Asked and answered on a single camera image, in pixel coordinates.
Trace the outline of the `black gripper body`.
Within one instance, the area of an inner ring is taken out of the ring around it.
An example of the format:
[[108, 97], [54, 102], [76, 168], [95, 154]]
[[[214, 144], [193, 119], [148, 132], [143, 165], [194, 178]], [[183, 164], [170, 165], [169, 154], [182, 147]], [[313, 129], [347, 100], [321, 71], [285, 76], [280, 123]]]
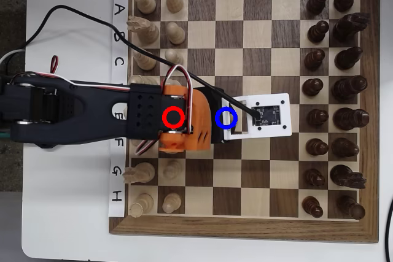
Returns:
[[222, 107], [222, 98], [209, 88], [196, 88], [196, 90], [202, 92], [209, 103], [210, 115], [211, 115], [211, 143], [221, 144], [226, 143], [224, 139], [224, 131], [219, 128], [215, 121], [216, 112]]

